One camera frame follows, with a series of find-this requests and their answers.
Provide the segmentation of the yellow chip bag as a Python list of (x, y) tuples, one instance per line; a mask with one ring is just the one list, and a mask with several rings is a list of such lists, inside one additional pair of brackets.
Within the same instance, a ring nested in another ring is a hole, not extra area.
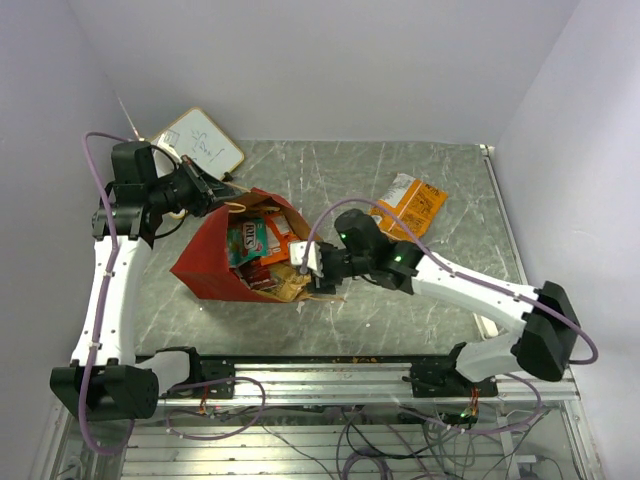
[(274, 284), (266, 292), (282, 302), (293, 302), (311, 281), (309, 274), (301, 274), (288, 263), (268, 266)]

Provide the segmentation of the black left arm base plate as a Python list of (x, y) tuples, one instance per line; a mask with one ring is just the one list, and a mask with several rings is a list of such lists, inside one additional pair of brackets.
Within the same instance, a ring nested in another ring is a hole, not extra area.
[(228, 359), (161, 352), (141, 363), (157, 376), (159, 397), (196, 398), (208, 391), (209, 399), (231, 399), (235, 389), (235, 365)]

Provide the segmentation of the orange cracker snack pack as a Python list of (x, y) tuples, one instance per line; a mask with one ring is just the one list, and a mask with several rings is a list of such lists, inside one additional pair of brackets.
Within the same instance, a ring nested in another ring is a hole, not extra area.
[(287, 262), (290, 258), (289, 244), (299, 241), (284, 214), (275, 212), (264, 217), (267, 234), (267, 254), (260, 259), (262, 266)]

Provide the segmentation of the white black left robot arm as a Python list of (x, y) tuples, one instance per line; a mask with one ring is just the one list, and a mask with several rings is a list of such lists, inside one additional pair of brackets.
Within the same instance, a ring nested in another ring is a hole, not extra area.
[(114, 179), (92, 218), (95, 270), (84, 326), (69, 365), (50, 376), (52, 392), (78, 420), (148, 419), (171, 389), (192, 397), (203, 387), (193, 347), (170, 347), (136, 360), (137, 295), (165, 215), (184, 210), (204, 217), (240, 194), (188, 156), (158, 175), (156, 149), (146, 141), (114, 145)]

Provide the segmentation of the red paper bag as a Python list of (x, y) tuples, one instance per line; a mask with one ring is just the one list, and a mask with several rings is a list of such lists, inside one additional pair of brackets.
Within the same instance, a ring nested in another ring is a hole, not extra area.
[(229, 266), (226, 248), (228, 228), (250, 219), (264, 220), (266, 215), (275, 212), (285, 215), (299, 240), (309, 238), (311, 226), (287, 200), (253, 188), (205, 217), (171, 268), (171, 273), (203, 300), (282, 304), (312, 298), (314, 295), (309, 292), (311, 281), (293, 302), (282, 302), (266, 290), (251, 290), (242, 279), (239, 267)]

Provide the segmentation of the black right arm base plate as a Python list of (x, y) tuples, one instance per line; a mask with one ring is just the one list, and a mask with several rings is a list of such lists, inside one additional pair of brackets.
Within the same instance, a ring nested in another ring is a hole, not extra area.
[(486, 378), (471, 382), (459, 374), (453, 361), (444, 355), (417, 357), (411, 362), (409, 373), (401, 379), (411, 386), (414, 398), (471, 398), (473, 394), (491, 398), (498, 395), (494, 380)]

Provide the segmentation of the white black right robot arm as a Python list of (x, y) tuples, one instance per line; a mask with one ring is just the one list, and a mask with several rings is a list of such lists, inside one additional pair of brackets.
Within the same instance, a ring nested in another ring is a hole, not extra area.
[(563, 378), (580, 325), (561, 285), (514, 284), (462, 267), (422, 244), (389, 238), (359, 209), (341, 214), (334, 228), (341, 247), (311, 233), (291, 250), (295, 264), (310, 270), (311, 290), (333, 293), (344, 279), (364, 277), (390, 291), (455, 304), (503, 328), (494, 338), (453, 347), (451, 365), (440, 373), (448, 393), (463, 395), (476, 382), (517, 371), (547, 382)]

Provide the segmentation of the orange chip bag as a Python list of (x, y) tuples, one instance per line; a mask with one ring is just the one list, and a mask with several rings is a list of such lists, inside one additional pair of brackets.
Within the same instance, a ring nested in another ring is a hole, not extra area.
[[(445, 191), (410, 175), (398, 173), (377, 203), (394, 213), (416, 237), (422, 237), (447, 198)], [(391, 239), (411, 240), (405, 230), (380, 208), (371, 207), (369, 214)]]

